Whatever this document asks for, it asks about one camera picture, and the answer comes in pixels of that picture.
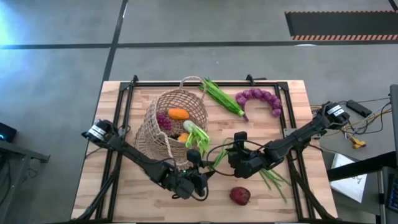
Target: electronic device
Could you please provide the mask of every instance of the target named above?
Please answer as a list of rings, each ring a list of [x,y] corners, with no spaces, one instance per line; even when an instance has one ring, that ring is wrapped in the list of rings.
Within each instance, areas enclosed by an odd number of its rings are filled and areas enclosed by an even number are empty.
[[[366,107],[362,106],[361,104],[349,100],[346,105],[349,109],[357,112],[357,114],[361,115],[364,118],[367,118],[370,114],[372,114],[372,111],[367,109]]]
[[[16,134],[17,130],[6,124],[0,123],[0,141],[12,142]]]

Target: red onion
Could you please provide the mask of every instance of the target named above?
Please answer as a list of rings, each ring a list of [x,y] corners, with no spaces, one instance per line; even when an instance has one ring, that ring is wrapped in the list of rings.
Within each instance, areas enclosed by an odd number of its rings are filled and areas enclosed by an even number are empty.
[[[246,104],[246,102],[248,101],[248,99],[246,99],[245,97],[240,97],[239,99],[236,100],[236,102],[241,105],[242,107]]]
[[[281,109],[272,109],[272,115],[274,117],[279,117],[279,115],[281,114],[282,110]]]
[[[280,99],[275,99],[272,102],[272,109],[279,109],[281,105],[282,105],[281,100]]]
[[[246,205],[249,203],[250,191],[244,187],[234,187],[229,194],[230,199],[238,205]]]
[[[239,99],[240,97],[244,97],[242,92],[235,95],[235,100]]]
[[[262,91],[259,88],[253,88],[250,90],[251,94],[255,99],[261,100],[262,99]]]
[[[271,94],[268,91],[263,90],[261,101],[269,102],[270,99],[271,99]]]
[[[278,96],[272,95],[271,99],[268,101],[268,103],[272,105],[276,99],[279,100]]]
[[[253,96],[252,96],[250,90],[244,90],[244,91],[243,91],[243,96],[244,96],[246,99],[248,99],[248,100],[253,99]]]

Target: plastic vegetable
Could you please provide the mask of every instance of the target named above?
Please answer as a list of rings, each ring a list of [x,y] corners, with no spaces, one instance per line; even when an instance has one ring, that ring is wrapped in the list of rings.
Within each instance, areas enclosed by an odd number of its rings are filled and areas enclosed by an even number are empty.
[[[224,106],[230,112],[237,114],[239,116],[244,115],[242,108],[234,101],[230,96],[224,93],[218,88],[218,85],[213,83],[209,78],[204,78],[206,85],[206,92],[209,94],[217,103]],[[203,86],[200,85],[199,89],[203,91]]]
[[[189,119],[189,113],[185,109],[171,108],[168,114],[171,119]]]
[[[177,141],[180,142],[186,142],[188,140],[189,134],[188,133],[182,133],[178,138]]]
[[[157,124],[160,128],[170,131],[172,129],[172,122],[167,118],[167,115],[164,113],[156,114]]]
[[[242,107],[242,110],[244,111],[244,106],[248,100],[251,98],[255,98],[264,102],[268,102],[271,105],[272,108],[272,115],[275,117],[278,117],[281,114],[281,106],[282,102],[278,98],[278,96],[270,94],[268,91],[261,91],[259,88],[253,88],[251,90],[244,90],[241,93],[237,93],[236,96],[236,102]],[[246,121],[249,121],[249,118],[246,116],[246,113],[243,115],[244,119]]]
[[[244,96],[246,99],[248,99],[248,100],[253,99],[253,96],[252,96],[250,90],[244,90],[244,91],[243,91],[243,96]]]
[[[196,141],[200,155],[203,157],[204,152],[208,152],[210,145],[209,135],[207,135],[202,128],[195,125],[192,121],[184,121],[183,126],[184,129],[189,132],[189,137],[185,143],[185,146],[190,149],[192,148],[193,143]]]
[[[239,99],[240,97],[243,97],[243,98],[244,98],[243,93],[237,93],[237,94],[235,95],[235,100]]]
[[[244,111],[244,105],[246,104],[248,99],[246,99],[245,97],[240,97],[239,99],[236,100],[236,102],[242,107],[242,110]],[[246,121],[249,121],[249,118],[246,116],[246,113],[243,115],[243,118]]]
[[[274,116],[274,117],[279,117],[279,115],[282,113],[282,110],[281,109],[273,109],[272,110],[272,115]]]
[[[231,189],[229,197],[238,205],[246,205],[250,199],[250,191],[244,187],[234,187]]]
[[[279,109],[280,107],[282,106],[282,102],[281,102],[281,100],[280,99],[275,99],[273,102],[272,102],[272,109]]]
[[[258,100],[262,99],[262,91],[259,88],[253,88],[250,91],[255,99],[258,99]]]
[[[261,101],[265,101],[265,102],[269,102],[271,99],[271,93],[268,91],[263,90],[262,91],[262,100]]]
[[[268,103],[270,103],[272,105],[275,100],[279,100],[278,96],[272,95],[271,98],[269,99]]]
[[[233,142],[234,139],[226,138],[223,141],[223,145],[227,144],[227,141]],[[216,159],[214,159],[214,164],[212,166],[209,166],[208,168],[210,170],[212,170],[212,167],[216,167],[221,162],[221,160],[227,155],[228,155],[228,151],[225,150],[225,146],[221,147],[221,152],[216,156]],[[287,181],[280,174],[278,174],[276,171],[273,171],[273,170],[261,169],[259,171],[259,173],[260,173],[260,176],[262,177],[262,179],[264,180],[264,183],[267,185],[268,189],[271,190],[271,185],[268,183],[268,180],[269,180],[276,186],[281,197],[284,199],[285,203],[287,203],[286,197],[280,189],[281,188],[280,182],[285,182],[287,185],[290,185],[289,181]]]

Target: wooden tabletop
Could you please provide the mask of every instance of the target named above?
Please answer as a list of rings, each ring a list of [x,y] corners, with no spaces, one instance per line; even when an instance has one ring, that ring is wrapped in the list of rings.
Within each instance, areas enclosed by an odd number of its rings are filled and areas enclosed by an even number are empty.
[[[297,126],[301,127],[312,119],[304,82],[301,80],[285,82],[289,84]],[[96,119],[113,120],[119,84],[120,82],[104,82],[95,115]],[[174,87],[134,88],[129,117],[131,131],[127,134],[126,138],[128,143],[132,144],[134,142],[137,130],[143,122],[146,108],[151,101],[163,92],[171,89],[174,89]],[[201,93],[194,87],[186,87],[186,89],[197,95]],[[234,96],[236,93],[250,88],[221,87],[221,89],[227,94]],[[273,88],[261,87],[261,89],[274,93]],[[283,91],[281,93],[282,103],[285,107]],[[260,144],[282,138],[279,119],[272,117],[267,103],[261,103],[258,100],[248,101],[246,104],[246,114],[250,120],[249,122],[245,122],[242,118],[226,111],[208,96],[205,96],[204,102],[208,112],[208,134],[211,138],[211,148],[220,145],[224,139],[233,137],[233,134],[238,131],[246,131],[249,140]],[[123,118],[124,104],[121,111],[120,119]],[[287,112],[285,117],[287,124],[289,124],[290,121]],[[312,141],[312,144],[318,145],[318,142]],[[96,148],[98,147],[90,143],[87,153]],[[105,157],[106,150],[101,149],[85,160],[72,218],[81,215],[98,193]],[[328,212],[336,217],[335,203],[326,175],[322,153],[308,147],[304,150],[303,157],[311,191]],[[228,165],[227,159],[224,159],[217,168],[222,172],[233,172]],[[290,180],[286,162],[275,167],[274,170],[287,180]],[[274,186],[272,186],[272,190],[267,188],[259,174],[255,174],[248,179],[236,179],[234,177],[215,174],[209,180],[208,185],[210,194],[204,202],[197,202],[192,198],[188,200],[173,200],[171,198],[172,192],[164,190],[152,183],[135,163],[124,157],[114,211],[114,222],[297,221],[292,189],[287,184],[282,184],[282,191],[287,197],[287,203],[282,200],[282,197]],[[245,187],[251,192],[250,203],[246,206],[236,205],[229,199],[229,191],[237,186]],[[110,193],[107,194],[104,206],[104,217],[108,209],[109,195]],[[307,214],[305,198],[301,191],[300,198],[304,214]]]

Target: woven basket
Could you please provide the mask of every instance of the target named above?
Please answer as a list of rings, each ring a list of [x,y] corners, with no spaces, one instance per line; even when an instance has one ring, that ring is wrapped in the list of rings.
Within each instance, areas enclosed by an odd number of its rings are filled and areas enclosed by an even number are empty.
[[[207,131],[208,115],[205,105],[203,104],[203,97],[205,96],[206,90],[204,89],[200,98],[197,97],[196,94],[182,89],[183,83],[187,80],[199,80],[205,87],[201,78],[186,77],[181,81],[178,89],[167,91],[154,99],[146,111],[144,123],[139,128],[134,143],[139,151],[151,159],[162,160],[173,157],[179,169],[186,169],[191,165],[187,161],[188,148],[185,147],[184,142],[178,142],[168,136],[186,133],[187,131],[183,128],[183,122],[185,120],[174,120],[169,118],[172,122],[172,129],[168,131],[159,127],[156,114],[167,114],[168,110],[171,108],[185,109],[190,115],[189,120],[201,127],[204,131]]]

